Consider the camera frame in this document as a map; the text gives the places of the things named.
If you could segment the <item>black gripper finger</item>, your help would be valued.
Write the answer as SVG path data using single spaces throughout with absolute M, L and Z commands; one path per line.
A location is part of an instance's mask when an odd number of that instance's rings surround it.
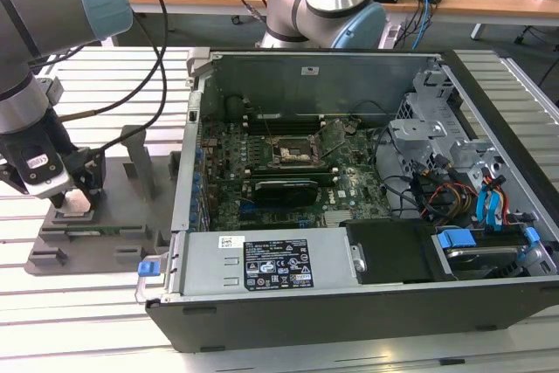
M 63 169 L 46 181 L 29 184 L 22 180 L 15 167 L 5 163 L 1 165 L 1 181 L 17 192 L 40 199 L 49 199 L 56 209 L 60 209 L 65 201 L 66 170 Z
M 83 193 L 90 209 L 95 210 L 106 176 L 105 152 L 101 149 L 82 148 L 65 157 L 65 167 L 73 184 Z

